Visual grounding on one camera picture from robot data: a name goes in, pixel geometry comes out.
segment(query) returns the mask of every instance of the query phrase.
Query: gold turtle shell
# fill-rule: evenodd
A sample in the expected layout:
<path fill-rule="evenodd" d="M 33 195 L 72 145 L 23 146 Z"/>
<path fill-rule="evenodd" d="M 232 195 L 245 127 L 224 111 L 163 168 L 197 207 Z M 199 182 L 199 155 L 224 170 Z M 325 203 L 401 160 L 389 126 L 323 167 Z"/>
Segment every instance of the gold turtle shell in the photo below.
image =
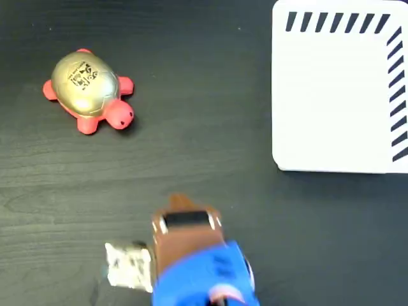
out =
<path fill-rule="evenodd" d="M 84 117 L 99 117 L 119 97 L 119 79 L 99 57 L 73 52 L 52 72 L 52 87 L 59 102 Z"/>

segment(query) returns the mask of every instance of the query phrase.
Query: turtle toy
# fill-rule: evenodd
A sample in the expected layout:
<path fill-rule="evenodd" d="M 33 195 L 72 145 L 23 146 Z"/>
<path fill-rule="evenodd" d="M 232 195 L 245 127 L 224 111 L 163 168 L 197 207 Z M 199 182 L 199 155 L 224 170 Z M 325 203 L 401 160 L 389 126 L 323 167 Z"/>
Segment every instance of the turtle toy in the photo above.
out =
<path fill-rule="evenodd" d="M 79 49 L 57 63 L 43 93 L 76 118 L 81 133 L 90 135 L 104 119 L 115 129 L 130 125 L 135 113 L 120 97 L 132 94 L 133 88 L 130 78 L 117 76 L 91 51 Z"/>

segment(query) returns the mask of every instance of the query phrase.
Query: white tray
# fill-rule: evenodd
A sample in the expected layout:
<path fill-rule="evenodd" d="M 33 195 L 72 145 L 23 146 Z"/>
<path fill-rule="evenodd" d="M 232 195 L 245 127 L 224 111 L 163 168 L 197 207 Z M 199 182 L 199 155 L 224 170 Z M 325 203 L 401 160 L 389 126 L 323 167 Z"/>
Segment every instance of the white tray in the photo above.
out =
<path fill-rule="evenodd" d="M 276 2 L 272 155 L 281 170 L 408 173 L 407 35 L 401 1 Z"/>

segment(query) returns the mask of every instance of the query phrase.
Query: wood grain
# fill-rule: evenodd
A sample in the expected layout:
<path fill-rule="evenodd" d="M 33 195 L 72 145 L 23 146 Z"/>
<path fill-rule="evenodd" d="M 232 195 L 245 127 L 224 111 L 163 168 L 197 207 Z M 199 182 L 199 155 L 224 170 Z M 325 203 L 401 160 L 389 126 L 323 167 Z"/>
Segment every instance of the wood grain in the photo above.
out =
<path fill-rule="evenodd" d="M 288 174 L 272 161 L 271 8 L 1 2 L 0 305 L 148 305 L 107 284 L 103 244 L 150 241 L 172 192 L 221 211 L 262 305 L 408 304 L 407 179 Z M 129 131 L 80 135 L 43 97 L 56 62 L 82 47 L 135 81 Z"/>

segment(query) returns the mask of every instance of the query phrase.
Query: red turtle head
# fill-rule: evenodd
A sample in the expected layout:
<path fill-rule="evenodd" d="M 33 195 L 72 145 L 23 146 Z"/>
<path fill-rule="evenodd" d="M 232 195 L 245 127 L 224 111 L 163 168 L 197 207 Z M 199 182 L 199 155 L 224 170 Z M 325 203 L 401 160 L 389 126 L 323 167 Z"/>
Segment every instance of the red turtle head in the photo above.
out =
<path fill-rule="evenodd" d="M 112 101 L 105 110 L 105 119 L 114 129 L 126 128 L 134 116 L 132 106 L 119 99 Z"/>

